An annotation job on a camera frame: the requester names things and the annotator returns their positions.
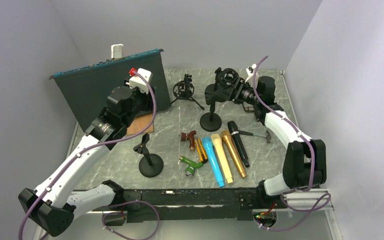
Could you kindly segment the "black shock mount stand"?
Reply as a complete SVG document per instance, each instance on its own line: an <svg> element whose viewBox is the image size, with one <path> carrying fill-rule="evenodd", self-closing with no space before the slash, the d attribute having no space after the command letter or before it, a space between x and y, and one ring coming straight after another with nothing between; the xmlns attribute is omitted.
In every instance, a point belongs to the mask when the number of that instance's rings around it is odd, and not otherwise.
<svg viewBox="0 0 384 240"><path fill-rule="evenodd" d="M240 80L240 76L237 71L232 68L221 69L221 67L215 70L215 90L217 87L227 87L229 85L234 85L237 80Z"/></svg>

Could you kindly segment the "cream microphone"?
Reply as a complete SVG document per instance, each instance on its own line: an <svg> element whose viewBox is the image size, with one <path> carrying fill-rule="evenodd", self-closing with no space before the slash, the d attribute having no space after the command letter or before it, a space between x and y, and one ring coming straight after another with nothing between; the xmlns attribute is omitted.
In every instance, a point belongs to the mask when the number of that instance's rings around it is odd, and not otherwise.
<svg viewBox="0 0 384 240"><path fill-rule="evenodd" d="M221 136L218 133L214 133L211 135L210 138L211 138L213 147L215 148L219 163L221 164L223 175L227 183L232 184L234 182L234 178L233 178L233 175L232 175L232 172L223 148Z"/></svg>

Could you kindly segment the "black clip mic stand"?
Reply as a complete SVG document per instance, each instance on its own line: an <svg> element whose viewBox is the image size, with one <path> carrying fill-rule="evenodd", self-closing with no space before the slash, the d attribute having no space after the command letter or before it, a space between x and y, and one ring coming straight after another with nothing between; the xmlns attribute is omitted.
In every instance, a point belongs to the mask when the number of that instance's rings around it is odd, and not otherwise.
<svg viewBox="0 0 384 240"><path fill-rule="evenodd" d="M209 112L206 112L200 118L200 127L207 132L215 132L222 126L222 119L215 113L215 110L216 102L212 101L209 105Z"/></svg>

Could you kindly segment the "gold brown microphone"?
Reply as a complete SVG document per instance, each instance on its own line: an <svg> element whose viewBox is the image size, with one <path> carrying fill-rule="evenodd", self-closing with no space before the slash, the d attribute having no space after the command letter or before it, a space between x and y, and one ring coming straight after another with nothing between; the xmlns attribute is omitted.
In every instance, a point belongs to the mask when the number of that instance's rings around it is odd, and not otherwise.
<svg viewBox="0 0 384 240"><path fill-rule="evenodd" d="M221 139L223 143L226 145L227 150L233 160L233 163L240 175L241 178L245 178L247 176L245 167L243 165L243 162L239 156L239 153L236 149L235 143L233 141L233 137L231 133L228 130L223 130L221 132Z"/></svg>

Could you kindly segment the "black tripod shock mount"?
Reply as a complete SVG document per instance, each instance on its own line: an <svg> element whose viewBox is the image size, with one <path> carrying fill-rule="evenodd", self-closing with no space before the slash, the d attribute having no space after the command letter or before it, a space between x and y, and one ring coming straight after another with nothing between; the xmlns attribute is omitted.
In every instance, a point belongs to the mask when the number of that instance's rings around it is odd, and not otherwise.
<svg viewBox="0 0 384 240"><path fill-rule="evenodd" d="M192 75L185 73L183 80L178 81L172 88L174 100L170 103L173 104L177 100L188 100L196 103L202 110L205 108L199 104L194 98L195 87L192 84Z"/></svg>

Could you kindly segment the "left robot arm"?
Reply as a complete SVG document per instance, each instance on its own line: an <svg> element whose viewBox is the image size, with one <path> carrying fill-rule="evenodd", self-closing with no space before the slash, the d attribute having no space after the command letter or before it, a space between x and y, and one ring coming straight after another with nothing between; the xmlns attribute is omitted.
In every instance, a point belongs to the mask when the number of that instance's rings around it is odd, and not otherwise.
<svg viewBox="0 0 384 240"><path fill-rule="evenodd" d="M72 195L81 178L114 146L132 139L127 129L141 111L156 113L153 87L121 86L112 90L106 106L92 121L76 149L34 189L24 188L18 200L25 212L18 229L23 238L27 220L32 220L52 237L62 234L81 215L107 206L119 209L125 201L125 190L106 180L90 190Z"/></svg>

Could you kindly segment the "blue microphone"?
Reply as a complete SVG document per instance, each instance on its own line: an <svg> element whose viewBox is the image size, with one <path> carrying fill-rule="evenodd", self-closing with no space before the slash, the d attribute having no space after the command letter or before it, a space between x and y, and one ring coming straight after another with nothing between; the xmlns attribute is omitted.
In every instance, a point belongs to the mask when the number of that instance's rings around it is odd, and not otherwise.
<svg viewBox="0 0 384 240"><path fill-rule="evenodd" d="M219 167L218 160L214 152L214 146L210 137L202 138L202 145L208 157L208 161L213 171L215 181L219 188L223 188L225 186L224 178Z"/></svg>

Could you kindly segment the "black microphone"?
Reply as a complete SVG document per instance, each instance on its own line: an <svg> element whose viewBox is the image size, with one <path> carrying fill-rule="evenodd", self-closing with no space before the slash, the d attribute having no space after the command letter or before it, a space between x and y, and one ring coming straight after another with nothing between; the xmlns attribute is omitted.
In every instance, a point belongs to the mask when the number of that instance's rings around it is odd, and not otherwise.
<svg viewBox="0 0 384 240"><path fill-rule="evenodd" d="M245 146L241 139L237 124L233 120L231 120L227 123L227 127L235 143L240 159L242 160L244 166L246 168L249 168L250 167L250 163L248 161L249 157L246 153Z"/></svg>

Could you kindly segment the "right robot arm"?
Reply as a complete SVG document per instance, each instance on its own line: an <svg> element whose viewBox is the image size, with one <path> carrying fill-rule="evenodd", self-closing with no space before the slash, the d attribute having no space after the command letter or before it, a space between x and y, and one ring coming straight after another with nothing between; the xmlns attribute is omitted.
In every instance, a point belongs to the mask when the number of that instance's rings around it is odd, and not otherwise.
<svg viewBox="0 0 384 240"><path fill-rule="evenodd" d="M275 80L261 76L252 86L239 76L217 76L217 83L204 90L205 102L212 105L227 101L253 106L254 115L281 141L286 149L281 172L259 182L255 200L262 207L269 207L275 197L293 190L310 190L327 180L326 145L321 139L304 134L291 122L284 109L275 101Z"/></svg>

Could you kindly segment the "black round base stand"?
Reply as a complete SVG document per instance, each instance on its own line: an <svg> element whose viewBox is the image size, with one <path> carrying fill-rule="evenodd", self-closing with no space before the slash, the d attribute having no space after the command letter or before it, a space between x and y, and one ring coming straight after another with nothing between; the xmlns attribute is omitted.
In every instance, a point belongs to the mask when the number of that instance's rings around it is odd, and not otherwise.
<svg viewBox="0 0 384 240"><path fill-rule="evenodd" d="M144 134L140 144L133 147L133 151L143 155L138 164L140 173L147 178L154 178L163 171L164 161L159 155L149 152L146 146L149 140L150 135Z"/></svg>

